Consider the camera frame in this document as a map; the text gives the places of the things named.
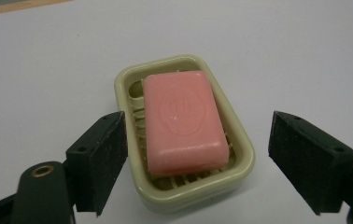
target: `embossed logo on soap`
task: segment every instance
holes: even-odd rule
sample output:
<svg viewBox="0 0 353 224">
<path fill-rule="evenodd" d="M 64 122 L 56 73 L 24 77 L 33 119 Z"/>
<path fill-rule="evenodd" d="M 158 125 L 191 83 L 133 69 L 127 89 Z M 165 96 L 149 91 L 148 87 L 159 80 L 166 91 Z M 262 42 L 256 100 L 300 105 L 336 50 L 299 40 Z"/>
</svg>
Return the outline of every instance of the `embossed logo on soap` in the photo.
<svg viewBox="0 0 353 224">
<path fill-rule="evenodd" d="M 205 117 L 205 106 L 194 91 L 174 87 L 162 98 L 160 114 L 171 132 L 186 135 L 199 129 Z"/>
</svg>

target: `white tabletop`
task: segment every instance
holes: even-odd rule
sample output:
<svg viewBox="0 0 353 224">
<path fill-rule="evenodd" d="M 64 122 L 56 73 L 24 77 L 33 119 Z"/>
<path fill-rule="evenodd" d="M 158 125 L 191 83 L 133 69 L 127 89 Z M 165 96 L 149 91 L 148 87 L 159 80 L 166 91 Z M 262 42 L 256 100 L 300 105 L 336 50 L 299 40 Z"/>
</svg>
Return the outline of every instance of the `white tabletop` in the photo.
<svg viewBox="0 0 353 224">
<path fill-rule="evenodd" d="M 353 148 L 353 1 L 76 0 L 0 14 L 0 199 L 118 111 L 121 69 L 184 53 L 207 62 L 246 128 L 252 173 L 219 200 L 159 215 L 126 163 L 103 214 L 78 223 L 346 223 L 346 204 L 317 217 L 267 148 L 274 110 Z"/>
</svg>

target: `soap top surface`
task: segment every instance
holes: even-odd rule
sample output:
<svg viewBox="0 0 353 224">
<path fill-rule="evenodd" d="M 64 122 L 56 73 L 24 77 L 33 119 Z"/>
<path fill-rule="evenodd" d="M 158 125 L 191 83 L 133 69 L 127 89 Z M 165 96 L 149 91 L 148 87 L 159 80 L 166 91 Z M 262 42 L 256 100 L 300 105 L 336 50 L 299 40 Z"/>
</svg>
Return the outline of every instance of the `soap top surface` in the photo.
<svg viewBox="0 0 353 224">
<path fill-rule="evenodd" d="M 184 175 L 223 167 L 229 148 L 203 71 L 152 75 L 144 81 L 148 168 Z"/>
</svg>

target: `soap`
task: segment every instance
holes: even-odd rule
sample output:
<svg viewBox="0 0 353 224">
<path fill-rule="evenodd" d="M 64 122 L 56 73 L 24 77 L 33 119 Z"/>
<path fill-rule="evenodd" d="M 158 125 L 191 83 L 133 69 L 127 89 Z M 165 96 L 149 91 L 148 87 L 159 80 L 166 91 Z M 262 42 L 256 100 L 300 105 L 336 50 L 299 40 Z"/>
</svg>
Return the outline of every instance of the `soap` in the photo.
<svg viewBox="0 0 353 224">
<path fill-rule="evenodd" d="M 229 147 L 203 71 L 151 75 L 143 89 L 152 175 L 200 173 L 227 164 Z"/>
</svg>

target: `plastic tray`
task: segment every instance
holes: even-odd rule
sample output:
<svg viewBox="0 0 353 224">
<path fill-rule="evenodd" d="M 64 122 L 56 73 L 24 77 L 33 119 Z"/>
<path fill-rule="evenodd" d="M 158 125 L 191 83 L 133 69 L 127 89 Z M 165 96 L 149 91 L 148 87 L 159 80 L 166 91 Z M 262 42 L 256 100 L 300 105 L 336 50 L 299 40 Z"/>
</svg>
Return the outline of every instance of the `plastic tray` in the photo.
<svg viewBox="0 0 353 224">
<path fill-rule="evenodd" d="M 142 82 L 149 75 L 191 70 L 204 71 L 211 83 L 229 143 L 229 163 L 211 172 L 154 177 L 148 172 L 147 166 Z M 126 115 L 128 160 L 135 188 L 150 210 L 171 213 L 229 192 L 238 188 L 252 170 L 255 161 L 253 146 L 218 82 L 201 58 L 180 55 L 127 67 L 116 77 L 115 92 L 119 109 Z"/>
</svg>

